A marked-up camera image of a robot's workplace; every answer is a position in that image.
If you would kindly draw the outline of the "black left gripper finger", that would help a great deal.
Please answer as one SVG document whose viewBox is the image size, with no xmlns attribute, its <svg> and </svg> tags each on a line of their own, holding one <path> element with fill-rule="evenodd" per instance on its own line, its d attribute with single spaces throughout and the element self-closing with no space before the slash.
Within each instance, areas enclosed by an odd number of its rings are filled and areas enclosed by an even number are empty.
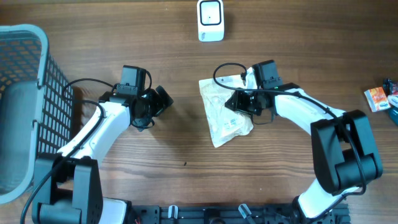
<svg viewBox="0 0 398 224">
<path fill-rule="evenodd" d="M 173 104 L 173 99 L 161 85 L 159 85 L 155 90 L 163 101 L 164 109 L 170 107 Z"/>
<path fill-rule="evenodd" d="M 153 117 L 157 117 L 164 109 L 164 99 L 155 90 L 149 92 L 150 113 Z"/>
</svg>

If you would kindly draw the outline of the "beige plastic pouch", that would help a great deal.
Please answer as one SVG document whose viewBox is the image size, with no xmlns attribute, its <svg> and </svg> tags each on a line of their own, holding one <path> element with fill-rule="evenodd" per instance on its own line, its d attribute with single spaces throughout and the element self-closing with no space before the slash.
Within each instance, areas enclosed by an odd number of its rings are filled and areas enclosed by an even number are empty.
<svg viewBox="0 0 398 224">
<path fill-rule="evenodd" d="M 212 78 L 200 80 L 198 84 L 214 147 L 251 132 L 254 126 L 250 117 L 224 105 L 232 97 L 233 90 L 217 85 Z"/>
</svg>

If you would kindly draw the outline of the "orange tissue pack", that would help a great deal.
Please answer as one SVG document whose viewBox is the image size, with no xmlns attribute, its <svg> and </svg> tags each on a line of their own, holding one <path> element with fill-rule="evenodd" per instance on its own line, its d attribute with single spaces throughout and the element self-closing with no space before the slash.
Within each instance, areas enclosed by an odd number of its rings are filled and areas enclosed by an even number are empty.
<svg viewBox="0 0 398 224">
<path fill-rule="evenodd" d="M 382 87 L 366 90 L 364 95 L 373 113 L 388 110 L 391 107 Z"/>
</svg>

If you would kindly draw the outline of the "red tissue pack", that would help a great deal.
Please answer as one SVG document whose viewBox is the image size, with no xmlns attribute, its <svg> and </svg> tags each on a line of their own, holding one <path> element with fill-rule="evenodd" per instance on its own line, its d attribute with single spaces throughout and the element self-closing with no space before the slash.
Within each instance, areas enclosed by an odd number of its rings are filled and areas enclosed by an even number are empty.
<svg viewBox="0 0 398 224">
<path fill-rule="evenodd" d="M 398 108 L 398 94 L 388 95 L 387 100 L 392 106 Z"/>
</svg>

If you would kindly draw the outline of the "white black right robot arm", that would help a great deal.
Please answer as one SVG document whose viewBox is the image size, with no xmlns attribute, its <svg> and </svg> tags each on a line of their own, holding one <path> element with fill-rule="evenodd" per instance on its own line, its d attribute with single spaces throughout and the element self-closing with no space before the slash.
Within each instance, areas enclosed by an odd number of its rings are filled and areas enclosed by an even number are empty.
<svg viewBox="0 0 398 224">
<path fill-rule="evenodd" d="M 251 116 L 270 110 L 311 137 L 315 180 L 292 203 L 266 207 L 267 218 L 283 218 L 289 223 L 346 220 L 348 208 L 342 201 L 363 195 L 368 183 L 382 175 L 382 161 L 368 117 L 360 110 L 346 112 L 329 107 L 293 83 L 238 90 L 226 106 Z"/>
</svg>

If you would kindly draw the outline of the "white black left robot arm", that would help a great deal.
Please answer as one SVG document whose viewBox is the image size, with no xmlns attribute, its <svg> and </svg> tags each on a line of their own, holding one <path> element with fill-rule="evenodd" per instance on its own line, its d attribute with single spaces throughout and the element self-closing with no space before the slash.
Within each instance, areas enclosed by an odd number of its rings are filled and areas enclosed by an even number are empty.
<svg viewBox="0 0 398 224">
<path fill-rule="evenodd" d="M 158 86 L 140 90 L 115 85 L 95 103 L 96 111 L 81 131 L 57 153 L 41 154 L 35 162 L 34 191 L 27 205 L 34 223 L 178 223 L 179 208 L 133 205 L 104 197 L 99 166 L 115 140 L 128 127 L 142 131 L 173 100 Z"/>
</svg>

